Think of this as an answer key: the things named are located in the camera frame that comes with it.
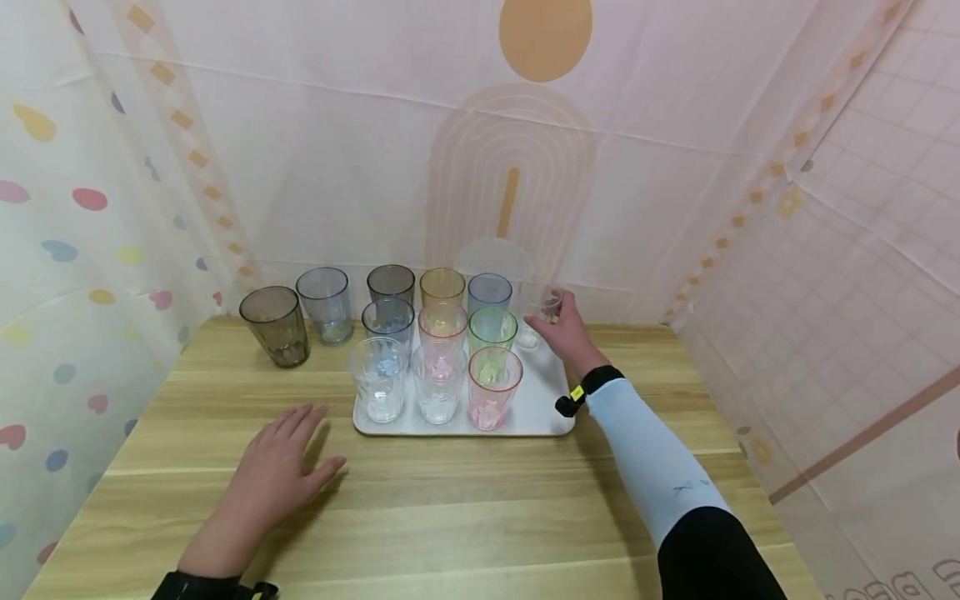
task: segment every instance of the table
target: table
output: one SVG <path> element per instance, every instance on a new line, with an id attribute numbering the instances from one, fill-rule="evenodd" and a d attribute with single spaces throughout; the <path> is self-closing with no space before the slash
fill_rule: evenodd
<path id="1" fill-rule="evenodd" d="M 822 598 L 673 332 L 591 332 L 700 460 L 787 595 Z M 315 344 L 282 371 L 239 319 L 207 322 L 26 598 L 149 598 L 250 437 L 308 401 L 330 407 L 308 456 L 345 454 L 348 473 L 248 571 L 284 600 L 660 597 L 653 545 L 589 416 L 563 438 L 367 438 L 350 420 L 350 346 Z"/>

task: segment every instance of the transparent glass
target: transparent glass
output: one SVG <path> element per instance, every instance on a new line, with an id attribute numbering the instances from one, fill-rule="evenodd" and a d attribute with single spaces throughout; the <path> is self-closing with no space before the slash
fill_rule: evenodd
<path id="1" fill-rule="evenodd" d="M 470 354 L 487 346 L 509 350 L 516 337 L 516 317 L 499 306 L 487 306 L 470 315 Z"/>
<path id="2" fill-rule="evenodd" d="M 556 322 L 560 317 L 560 302 L 564 297 L 564 290 L 551 283 L 524 281 L 520 284 L 520 299 L 516 305 L 519 331 L 516 334 L 516 345 L 520 348 L 533 350 L 540 345 L 540 335 L 533 327 L 523 321 L 525 315 L 533 315 L 544 321 Z"/>
<path id="3" fill-rule="evenodd" d="M 420 276 L 420 301 L 423 307 L 435 302 L 462 304 L 467 281 L 453 269 L 438 267 Z"/>
<path id="4" fill-rule="evenodd" d="M 417 276 L 403 265 L 383 265 L 370 271 L 367 276 L 367 288 L 370 301 L 376 302 L 387 296 L 399 296 L 414 304 L 414 283 Z"/>
<path id="5" fill-rule="evenodd" d="M 310 357 L 297 292 L 280 285 L 253 290 L 240 302 L 240 316 L 278 367 L 293 369 Z"/>
<path id="6" fill-rule="evenodd" d="M 487 346 L 470 358 L 469 372 L 470 422 L 481 431 L 493 431 L 507 418 L 523 379 L 523 364 L 506 348 Z"/>
<path id="7" fill-rule="evenodd" d="M 431 354 L 421 346 L 410 359 L 410 372 L 423 418 L 435 425 L 453 419 L 467 376 L 467 353 L 463 346 L 459 351 L 441 354 Z"/>
<path id="8" fill-rule="evenodd" d="M 472 315 L 485 306 L 510 308 L 514 286 L 506 277 L 496 273 L 481 273 L 470 278 L 467 286 L 467 314 Z"/>
<path id="9" fill-rule="evenodd" d="M 367 304 L 360 322 L 367 331 L 367 337 L 392 338 L 403 345 L 409 357 L 414 319 L 414 307 L 410 302 L 399 296 L 388 296 Z"/>
<path id="10" fill-rule="evenodd" d="M 407 356 L 392 338 L 367 338 L 350 351 L 348 369 L 373 422 L 388 423 L 403 411 Z"/>
<path id="11" fill-rule="evenodd" d="M 347 274 L 334 267 L 311 269 L 297 279 L 297 293 L 320 343 L 340 346 L 353 336 Z"/>

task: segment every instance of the wooden table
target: wooden table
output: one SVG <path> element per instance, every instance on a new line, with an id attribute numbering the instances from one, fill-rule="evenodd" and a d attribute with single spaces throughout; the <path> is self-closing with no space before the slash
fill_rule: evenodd
<path id="1" fill-rule="evenodd" d="M 673 332 L 592 333 L 696 454 L 787 595 L 822 598 Z M 312 457 L 345 454 L 348 473 L 248 571 L 284 600 L 660 597 L 653 545 L 589 416 L 554 439 L 367 438 L 350 420 L 347 353 L 316 344 L 282 371 L 239 320 L 208 322 L 26 598 L 149 597 L 250 437 L 309 401 L 330 406 Z"/>

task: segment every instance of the white tray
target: white tray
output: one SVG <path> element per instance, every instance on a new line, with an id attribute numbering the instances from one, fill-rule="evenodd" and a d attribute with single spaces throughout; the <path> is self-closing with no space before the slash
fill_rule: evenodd
<path id="1" fill-rule="evenodd" d="M 420 345 L 420 332 L 414 337 L 414 349 Z M 467 418 L 469 375 L 453 419 L 443 425 L 427 422 L 420 413 L 413 375 L 407 376 L 407 394 L 400 416 L 389 423 L 377 423 L 356 398 L 353 402 L 353 426 L 368 436 L 562 436 L 573 429 L 574 419 L 562 416 L 554 408 L 557 398 L 569 394 L 564 363 L 540 340 L 536 349 L 514 344 L 514 353 L 523 363 L 523 379 L 503 424 L 493 431 L 480 431 Z"/>

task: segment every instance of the orange stripe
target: orange stripe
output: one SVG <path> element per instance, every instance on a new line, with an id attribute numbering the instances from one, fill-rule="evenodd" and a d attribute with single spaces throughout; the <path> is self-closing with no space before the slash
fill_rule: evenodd
<path id="1" fill-rule="evenodd" d="M 500 222 L 496 226 L 497 237 L 507 237 L 510 229 L 510 216 L 514 213 L 514 196 L 516 186 L 520 183 L 520 170 L 510 167 L 507 172 L 507 187 L 503 190 L 503 203 L 500 205 Z"/>
<path id="2" fill-rule="evenodd" d="M 851 439 L 837 447 L 827 456 L 814 463 L 811 467 L 804 470 L 790 481 L 788 481 L 779 490 L 770 494 L 770 502 L 777 504 L 787 498 L 791 493 L 796 492 L 807 482 L 823 475 L 830 469 L 836 467 L 847 460 L 857 450 L 869 444 L 876 438 L 879 438 L 890 431 L 900 423 L 917 414 L 923 408 L 932 404 L 941 397 L 949 394 L 957 386 L 960 386 L 960 365 L 951 369 L 946 375 L 937 379 L 930 385 L 920 390 L 915 396 L 905 401 L 903 404 L 893 409 L 880 418 L 877 422 L 870 425 Z"/>

